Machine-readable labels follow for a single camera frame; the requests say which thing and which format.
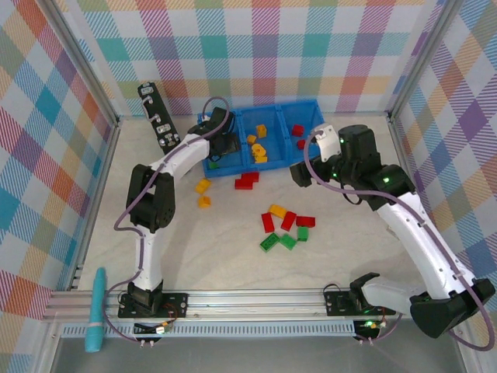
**lego brick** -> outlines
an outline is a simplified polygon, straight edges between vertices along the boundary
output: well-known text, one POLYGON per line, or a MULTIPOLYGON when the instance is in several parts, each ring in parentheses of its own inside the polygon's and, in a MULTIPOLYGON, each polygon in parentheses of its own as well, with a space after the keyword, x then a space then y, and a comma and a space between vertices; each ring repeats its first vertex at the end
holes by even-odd
POLYGON ((199 181, 199 183, 195 186, 195 191, 198 194, 204 194, 207 189, 209 189, 210 185, 212 184, 212 181, 207 180, 207 179, 202 179, 199 181))
POLYGON ((312 216, 297 216, 297 227, 314 228, 316 226, 316 218, 312 216))
POLYGON ((298 227, 297 228, 297 239, 302 242, 306 242, 309 239, 309 228, 308 227, 298 227))
POLYGON ((257 137, 254 136, 253 134, 250 134, 249 136, 247 136, 247 144, 254 145, 255 140, 257 140, 257 137))
POLYGON ((301 126, 300 124, 295 124, 294 127, 292 128, 292 136, 296 136, 298 138, 304 136, 304 126, 301 126))
POLYGON ((285 219, 285 214, 287 214, 287 210, 285 210, 281 206, 278 206, 277 204, 272 204, 271 206, 269 206, 268 212, 280 219, 285 219))
POLYGON ((297 245, 297 240, 294 239, 291 235, 285 233, 283 237, 280 238, 280 243, 287 249, 292 250, 295 245, 297 245))
POLYGON ((236 179, 235 189, 236 190, 252 190, 253 182, 251 180, 236 179))
POLYGON ((254 183, 258 183, 259 173, 242 173, 242 180, 251 180, 254 183))
POLYGON ((292 225, 295 222, 295 218, 297 217, 297 214, 295 214, 292 211, 287 211, 285 214, 285 219, 283 219, 283 223, 281 223, 281 228, 284 229, 285 231, 290 231, 292 229, 292 225))
POLYGON ((267 156, 264 155, 263 157, 255 157, 255 163, 266 163, 267 162, 267 156))
POLYGON ((273 217, 269 212, 261 214, 262 223, 264 224, 264 231, 266 233, 274 232, 273 217))
POLYGON ((276 233, 271 233, 267 236, 267 238, 262 241, 259 245, 261 248, 267 253, 270 251, 278 242, 280 241, 280 237, 276 233))
POLYGON ((258 138, 264 138, 267 136, 267 129, 264 124, 260 124, 259 126, 255 127, 255 130, 257 131, 257 137, 258 138))
POLYGON ((200 198, 199 198, 199 207, 200 208, 208 208, 208 207, 210 207, 210 198, 208 196, 200 196, 200 198))
POLYGON ((261 144, 252 145, 252 155, 254 157, 263 157, 266 155, 266 150, 261 144))

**green lego brick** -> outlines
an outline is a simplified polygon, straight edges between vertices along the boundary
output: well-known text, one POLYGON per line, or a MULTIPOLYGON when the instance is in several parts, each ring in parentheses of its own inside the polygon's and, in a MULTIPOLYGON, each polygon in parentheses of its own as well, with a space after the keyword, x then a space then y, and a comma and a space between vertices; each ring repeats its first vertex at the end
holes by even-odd
POLYGON ((276 233, 271 233, 267 238, 260 243, 261 248, 267 253, 273 246, 280 241, 280 237, 276 233))
POLYGON ((306 242, 309 238, 309 228, 308 227, 298 227, 297 237, 299 241, 306 242))
POLYGON ((297 245, 297 240, 294 239, 291 235, 285 234, 283 237, 281 237, 280 243, 287 249, 292 250, 295 245, 297 245))

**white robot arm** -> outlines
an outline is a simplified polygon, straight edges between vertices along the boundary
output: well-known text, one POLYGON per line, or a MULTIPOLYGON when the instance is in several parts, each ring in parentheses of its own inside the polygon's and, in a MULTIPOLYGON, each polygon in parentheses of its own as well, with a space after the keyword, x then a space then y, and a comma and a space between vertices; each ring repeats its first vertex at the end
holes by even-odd
MULTIPOLYGON (((323 124, 315 128, 315 133, 321 153, 311 160, 316 176, 324 181, 335 180, 342 186, 351 185, 354 190, 383 192, 397 198, 398 203, 393 203, 378 193, 359 195, 360 202, 365 200, 391 227, 423 279, 423 284, 407 285, 379 274, 366 274, 350 285, 351 298, 357 308, 383 306, 410 315, 431 337, 438 337, 474 315, 478 307, 461 283, 461 277, 471 285, 483 304, 495 293, 492 283, 488 279, 477 280, 450 251, 405 172, 397 165, 381 165, 373 131, 364 125, 355 125, 345 127, 337 134, 331 124, 323 124), (422 225, 413 213, 422 217, 422 225), (458 269, 457 275, 426 228, 446 249, 458 269)), ((304 162, 291 166, 290 171, 299 186, 311 185, 311 174, 304 162)))
MULTIPOLYGON (((198 134, 188 134, 179 145, 192 141, 194 138, 198 137, 198 134)), ((178 183, 194 165, 204 160, 208 155, 209 141, 204 139, 195 141, 194 143, 171 157, 171 159, 166 163, 165 167, 161 170, 161 173, 169 174, 170 176, 172 176, 175 183, 178 183)), ((150 165, 152 172, 154 172, 162 164, 163 158, 150 165)), ((163 242, 163 235, 165 230, 158 229, 154 233, 151 233, 149 228, 146 228, 142 225, 139 225, 138 229, 140 229, 141 232, 144 234, 145 245, 143 252, 143 270, 138 275, 138 278, 134 281, 134 285, 145 291, 153 291, 162 282, 162 251, 160 242, 163 242)), ((135 267, 137 271, 140 263, 140 240, 140 238, 137 238, 136 241, 135 267)))

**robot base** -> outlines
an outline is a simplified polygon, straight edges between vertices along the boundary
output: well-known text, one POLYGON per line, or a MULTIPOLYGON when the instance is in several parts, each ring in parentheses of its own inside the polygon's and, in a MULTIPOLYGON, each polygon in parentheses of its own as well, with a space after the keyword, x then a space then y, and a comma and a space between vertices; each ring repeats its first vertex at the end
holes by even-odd
POLYGON ((128 284, 126 294, 119 299, 119 319, 183 319, 188 308, 187 293, 163 293, 162 283, 153 291, 128 284))

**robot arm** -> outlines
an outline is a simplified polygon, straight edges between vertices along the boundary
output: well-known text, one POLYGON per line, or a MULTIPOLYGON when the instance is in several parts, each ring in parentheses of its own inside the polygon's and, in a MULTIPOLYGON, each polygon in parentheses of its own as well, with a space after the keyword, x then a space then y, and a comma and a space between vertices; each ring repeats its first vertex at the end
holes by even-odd
MULTIPOLYGON (((316 142, 321 156, 311 161, 313 170, 325 181, 335 180, 355 190, 377 190, 394 195, 418 215, 423 216, 443 246, 449 249, 427 216, 415 188, 397 165, 381 165, 373 131, 366 126, 345 127, 335 133, 323 124, 316 142)), ((301 187, 311 185, 311 175, 302 162, 290 168, 294 181, 301 187)), ((384 306, 411 315, 418 327, 431 337, 453 328, 474 315, 478 307, 466 288, 450 268, 446 258, 429 237, 424 225, 399 204, 379 196, 359 195, 373 211, 387 222, 407 249, 420 272, 423 283, 407 285, 390 281, 379 274, 367 274, 351 283, 351 298, 358 309, 371 305, 384 306)), ((473 273, 447 250, 466 282, 485 304, 495 293, 488 279, 476 280, 473 273)))
MULTIPOLYGON (((198 134, 188 134, 183 139, 183 143, 198 138, 198 134)), ((172 178, 173 183, 178 183, 181 178, 192 169, 194 165, 201 162, 209 155, 209 141, 199 140, 186 147, 182 151, 175 154, 166 166, 161 170, 162 175, 166 175, 168 179, 172 178)), ((160 159, 157 162, 152 163, 149 167, 150 172, 153 173, 161 164, 160 159)), ((174 189, 169 191, 169 195, 166 196, 168 199, 174 200, 174 189)), ((138 278, 134 281, 134 286, 146 291, 153 291, 162 283, 162 271, 161 271, 161 251, 162 248, 157 242, 163 242, 163 236, 165 229, 157 229, 154 232, 148 227, 139 225, 138 229, 144 234, 145 237, 145 247, 144 247, 144 259, 143 259, 143 270, 140 272, 138 278)), ((140 238, 136 241, 136 261, 135 267, 138 270, 140 263, 140 238)))
POLYGON ((130 220, 141 232, 136 240, 136 270, 137 277, 127 287, 128 298, 144 313, 154 315, 161 306, 162 300, 162 271, 161 254, 164 242, 165 228, 172 221, 175 214, 175 183, 192 169, 198 162, 205 158, 220 157, 230 149, 237 148, 231 134, 231 122, 234 114, 228 114, 228 120, 223 125, 219 134, 207 139, 202 138, 221 125, 226 117, 226 110, 214 108, 212 116, 205 118, 201 125, 196 125, 189 130, 183 141, 177 146, 182 146, 179 152, 165 155, 149 166, 136 165, 131 174, 130 188, 127 196, 129 207, 142 193, 151 180, 152 175, 161 167, 165 157, 169 159, 160 169, 152 188, 130 210, 130 220))

